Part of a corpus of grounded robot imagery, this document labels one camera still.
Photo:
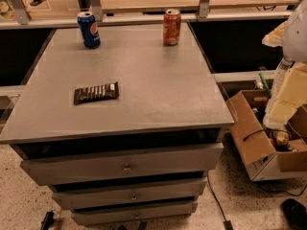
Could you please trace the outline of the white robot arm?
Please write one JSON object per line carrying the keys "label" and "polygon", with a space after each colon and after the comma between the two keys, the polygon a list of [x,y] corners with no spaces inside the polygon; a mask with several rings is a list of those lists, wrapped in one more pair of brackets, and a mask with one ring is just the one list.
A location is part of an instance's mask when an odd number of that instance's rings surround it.
{"label": "white robot arm", "polygon": [[292,12],[284,27],[284,58],[275,71],[272,96],[264,124],[269,128],[286,125],[307,101],[307,0]]}

